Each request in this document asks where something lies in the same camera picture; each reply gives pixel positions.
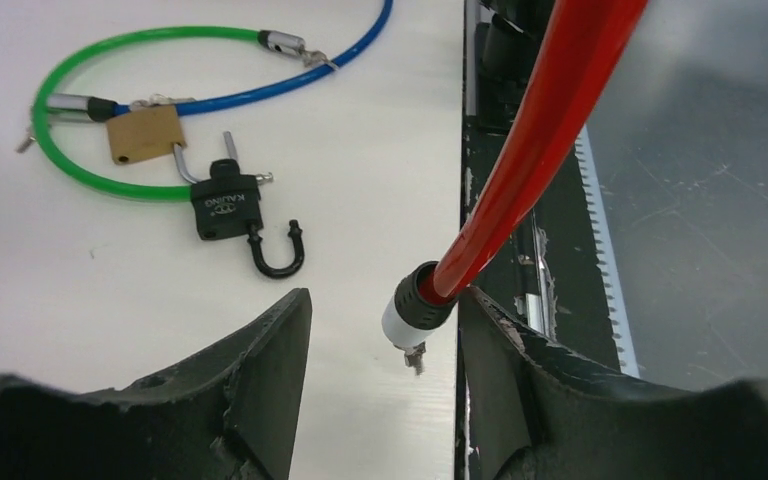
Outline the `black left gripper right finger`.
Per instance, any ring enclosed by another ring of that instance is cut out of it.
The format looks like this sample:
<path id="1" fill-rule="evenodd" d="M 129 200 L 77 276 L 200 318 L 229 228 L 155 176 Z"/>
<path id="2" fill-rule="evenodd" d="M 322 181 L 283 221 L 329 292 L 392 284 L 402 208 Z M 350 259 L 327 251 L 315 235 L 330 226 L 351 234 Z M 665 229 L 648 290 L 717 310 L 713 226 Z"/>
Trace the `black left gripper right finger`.
<path id="1" fill-rule="evenodd" d="M 768 380 L 650 383 L 459 301 L 477 479 L 768 479 Z"/>

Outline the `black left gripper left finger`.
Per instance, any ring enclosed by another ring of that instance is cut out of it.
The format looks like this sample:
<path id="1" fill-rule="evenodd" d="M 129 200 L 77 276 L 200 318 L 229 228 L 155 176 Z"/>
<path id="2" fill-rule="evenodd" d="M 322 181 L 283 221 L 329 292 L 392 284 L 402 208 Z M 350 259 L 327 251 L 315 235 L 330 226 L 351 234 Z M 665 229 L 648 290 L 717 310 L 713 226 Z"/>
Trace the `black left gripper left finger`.
<path id="1" fill-rule="evenodd" d="M 312 302 L 248 325 L 122 390 L 77 394 L 0 374 L 0 479 L 285 479 Z"/>

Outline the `black Kajing padlock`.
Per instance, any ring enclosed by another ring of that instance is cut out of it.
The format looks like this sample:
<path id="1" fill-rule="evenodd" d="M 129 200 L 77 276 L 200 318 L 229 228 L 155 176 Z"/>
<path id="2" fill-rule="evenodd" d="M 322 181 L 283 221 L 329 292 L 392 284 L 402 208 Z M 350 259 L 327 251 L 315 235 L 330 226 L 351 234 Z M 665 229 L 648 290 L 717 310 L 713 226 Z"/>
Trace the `black Kajing padlock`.
<path id="1" fill-rule="evenodd" d="M 252 260 L 257 270 L 271 279 L 295 275 L 305 261 L 303 229 L 296 219 L 288 223 L 293 259 L 284 267 L 273 267 L 265 259 L 260 231 L 264 221 L 260 208 L 262 178 L 244 174 L 239 163 L 231 158 L 214 161 L 210 176 L 190 188 L 190 203 L 194 210 L 196 231 L 203 241 L 247 238 Z"/>

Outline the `red cable lock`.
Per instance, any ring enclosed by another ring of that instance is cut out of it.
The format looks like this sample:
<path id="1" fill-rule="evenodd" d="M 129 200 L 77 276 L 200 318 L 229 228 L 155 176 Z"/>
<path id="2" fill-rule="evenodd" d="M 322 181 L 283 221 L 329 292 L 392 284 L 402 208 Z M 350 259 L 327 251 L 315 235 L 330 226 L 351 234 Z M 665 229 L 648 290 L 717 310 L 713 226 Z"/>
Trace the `red cable lock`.
<path id="1" fill-rule="evenodd" d="M 426 339 L 559 171 L 646 6 L 554 2 L 518 111 L 471 216 L 440 260 L 398 284 L 382 315 L 385 337 L 416 375 L 424 371 Z"/>

